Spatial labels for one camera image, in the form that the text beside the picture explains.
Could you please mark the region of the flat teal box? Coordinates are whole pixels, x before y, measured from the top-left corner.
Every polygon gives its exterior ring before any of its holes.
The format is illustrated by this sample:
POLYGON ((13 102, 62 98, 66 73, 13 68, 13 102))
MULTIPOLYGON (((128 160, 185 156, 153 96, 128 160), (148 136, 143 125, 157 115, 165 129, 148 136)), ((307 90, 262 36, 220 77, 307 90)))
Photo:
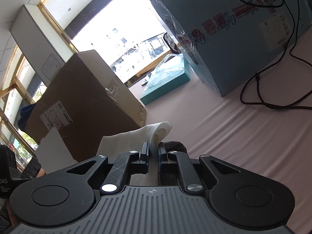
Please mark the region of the flat teal box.
POLYGON ((188 81, 189 63, 183 54, 168 54, 151 72, 140 100, 147 105, 188 81))

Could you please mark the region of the black office chair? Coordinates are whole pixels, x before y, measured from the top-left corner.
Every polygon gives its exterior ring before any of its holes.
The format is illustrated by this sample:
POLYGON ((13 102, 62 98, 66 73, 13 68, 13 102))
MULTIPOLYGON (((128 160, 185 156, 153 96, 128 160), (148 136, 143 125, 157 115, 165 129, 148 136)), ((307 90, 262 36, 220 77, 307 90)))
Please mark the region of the black office chair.
POLYGON ((166 45, 170 48, 172 54, 180 53, 174 40, 170 37, 170 35, 167 32, 163 35, 163 40, 165 41, 166 45))

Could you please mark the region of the large light blue box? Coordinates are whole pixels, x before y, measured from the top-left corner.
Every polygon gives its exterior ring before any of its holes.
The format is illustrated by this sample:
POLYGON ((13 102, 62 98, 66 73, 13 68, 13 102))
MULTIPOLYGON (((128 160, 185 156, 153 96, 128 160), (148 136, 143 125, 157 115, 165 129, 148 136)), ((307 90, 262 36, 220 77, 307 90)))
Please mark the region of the large light blue box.
POLYGON ((195 74, 224 96, 311 27, 307 0, 150 0, 195 74))

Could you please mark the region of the white cloth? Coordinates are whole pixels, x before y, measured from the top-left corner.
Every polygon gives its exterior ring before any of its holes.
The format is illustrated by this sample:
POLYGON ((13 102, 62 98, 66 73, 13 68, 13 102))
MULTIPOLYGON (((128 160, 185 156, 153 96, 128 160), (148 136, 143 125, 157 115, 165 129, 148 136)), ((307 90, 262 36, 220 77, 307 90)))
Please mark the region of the white cloth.
POLYGON ((106 155, 110 160, 116 159, 120 153, 130 150, 140 151, 143 143, 150 146, 148 174, 134 174, 130 184, 137 186, 158 185, 158 145, 170 133, 172 123, 162 121, 160 123, 146 125, 137 130, 120 133, 113 136, 104 136, 100 141, 97 155, 106 155))

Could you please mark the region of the blue cloth on box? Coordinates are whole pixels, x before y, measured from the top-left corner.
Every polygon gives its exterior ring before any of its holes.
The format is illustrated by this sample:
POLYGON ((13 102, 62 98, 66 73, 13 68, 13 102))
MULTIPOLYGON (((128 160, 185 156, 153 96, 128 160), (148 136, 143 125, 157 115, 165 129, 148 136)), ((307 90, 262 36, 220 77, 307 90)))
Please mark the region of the blue cloth on box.
POLYGON ((30 104, 30 105, 23 107, 20 110, 19 113, 20 113, 21 117, 18 120, 17 125, 21 131, 25 132, 25 127, 26 127, 27 121, 28 121, 28 119, 29 119, 29 117, 30 117, 35 106, 36 106, 36 103, 30 104))

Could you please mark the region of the brown cardboard box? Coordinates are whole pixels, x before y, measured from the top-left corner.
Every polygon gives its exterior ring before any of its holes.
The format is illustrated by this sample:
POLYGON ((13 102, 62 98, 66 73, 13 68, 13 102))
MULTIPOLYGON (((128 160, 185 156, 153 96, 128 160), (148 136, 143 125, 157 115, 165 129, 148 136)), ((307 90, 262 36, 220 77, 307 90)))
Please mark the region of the brown cardboard box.
POLYGON ((56 128, 73 158, 96 155, 103 136, 139 129, 146 109, 95 50, 75 53, 34 106, 25 132, 37 143, 56 128))

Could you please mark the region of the white luckin coffee box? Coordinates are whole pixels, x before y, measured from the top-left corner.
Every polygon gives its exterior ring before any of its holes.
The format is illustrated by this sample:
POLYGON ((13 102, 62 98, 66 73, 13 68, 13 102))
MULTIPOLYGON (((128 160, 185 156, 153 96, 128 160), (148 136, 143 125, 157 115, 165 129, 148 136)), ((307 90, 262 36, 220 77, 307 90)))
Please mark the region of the white luckin coffee box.
POLYGON ((56 128, 52 128, 41 140, 35 155, 46 174, 78 163, 71 156, 56 128))

